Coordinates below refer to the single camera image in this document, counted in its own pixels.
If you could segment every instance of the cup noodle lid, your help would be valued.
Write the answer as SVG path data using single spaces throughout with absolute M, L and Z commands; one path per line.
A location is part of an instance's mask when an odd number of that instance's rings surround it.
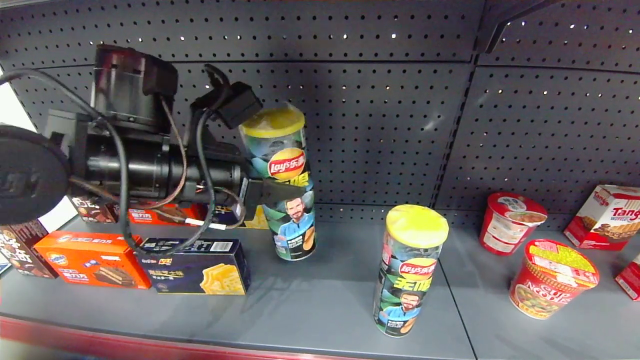
M 536 226 L 547 219 L 547 210 L 542 205 L 516 193 L 493 193 L 489 195 L 487 205 L 496 214 L 518 224 Z
M 590 289 L 600 281 L 596 266 L 571 247 L 549 239 L 532 240 L 525 246 L 525 258 L 551 279 L 576 289 Z

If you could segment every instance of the store shelf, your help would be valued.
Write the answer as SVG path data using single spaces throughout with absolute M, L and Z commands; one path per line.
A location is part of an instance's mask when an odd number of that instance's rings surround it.
M 279 260 L 269 233 L 211 232 L 243 242 L 253 283 L 246 297 L 160 295 L 66 284 L 61 279 L 2 278 L 0 316 L 95 332 L 251 350 L 373 359 L 473 359 L 441 269 L 421 321 L 402 339 L 382 334 L 372 320 L 372 296 L 382 224 L 318 223 L 310 258 Z M 74 220 L 67 230 L 118 232 L 115 225 Z M 134 226 L 143 236 L 187 236 L 186 227 Z
M 523 247 L 510 257 L 496 256 L 480 246 L 477 234 L 453 229 L 440 260 L 478 359 L 640 358 L 640 306 L 613 280 L 640 252 L 640 238 L 622 252 L 582 250 L 598 267 L 600 284 L 548 320 L 535 320 L 508 297 Z M 536 231 L 531 238 L 568 243 L 558 231 Z

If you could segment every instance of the yellow plastic lid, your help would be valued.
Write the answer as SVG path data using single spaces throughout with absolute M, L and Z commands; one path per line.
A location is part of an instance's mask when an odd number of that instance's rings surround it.
M 254 138 L 278 138 L 293 134 L 305 125 L 305 116 L 295 106 L 265 109 L 240 125 L 240 129 Z
M 387 214 L 387 231 L 401 243 L 420 249 L 441 245 L 449 234 L 449 223 L 432 209 L 398 205 Z

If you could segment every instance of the snack box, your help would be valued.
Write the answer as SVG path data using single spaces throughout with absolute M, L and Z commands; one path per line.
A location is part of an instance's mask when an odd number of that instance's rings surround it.
M 167 215 L 180 218 L 193 218 L 195 220 L 204 220 L 207 213 L 207 206 L 204 204 L 192 204 L 188 208 L 180 208 L 177 204 L 164 205 L 160 210 Z M 150 224 L 150 225 L 188 225 L 182 221 L 156 213 L 152 210 L 129 209 L 129 220 L 134 224 Z
M 147 251 L 167 250 L 186 239 L 150 238 Z M 242 245 L 238 240 L 196 240 L 167 256 L 138 254 L 140 265 L 159 293 L 244 295 L 251 282 Z
M 22 275 L 54 279 L 58 274 L 34 249 L 49 234 L 38 220 L 19 225 L 0 226 L 0 252 Z
M 582 249 L 619 251 L 640 229 L 640 188 L 598 185 L 564 230 Z
M 10 267 L 11 263 L 4 256 L 0 256 L 0 274 Z
M 85 222 L 102 222 L 112 224 L 118 222 L 118 204 L 106 204 L 98 197 L 69 197 L 78 215 Z
M 226 206 L 216 206 L 213 212 L 213 222 L 218 224 L 233 225 L 238 221 L 239 212 L 237 208 L 228 208 Z M 245 227 L 247 229 L 269 229 L 269 223 L 267 218 L 264 217 L 264 209 L 262 205 L 258 205 L 255 208 L 255 216 L 252 220 L 245 219 L 244 222 L 238 227 Z
M 616 276 L 616 282 L 633 301 L 640 301 L 640 255 Z
M 134 235 L 136 242 L 141 242 Z M 151 282 L 133 249 L 118 234 L 54 231 L 35 249 L 72 284 L 149 289 Z

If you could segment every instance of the lay's logo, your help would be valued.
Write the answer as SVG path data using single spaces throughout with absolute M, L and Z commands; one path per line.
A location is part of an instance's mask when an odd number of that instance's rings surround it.
M 296 147 L 278 151 L 268 164 L 269 175 L 278 180 L 289 180 L 300 175 L 305 168 L 305 152 Z
M 436 268 L 435 259 L 413 258 L 400 264 L 400 275 L 410 280 L 424 280 L 431 277 Z

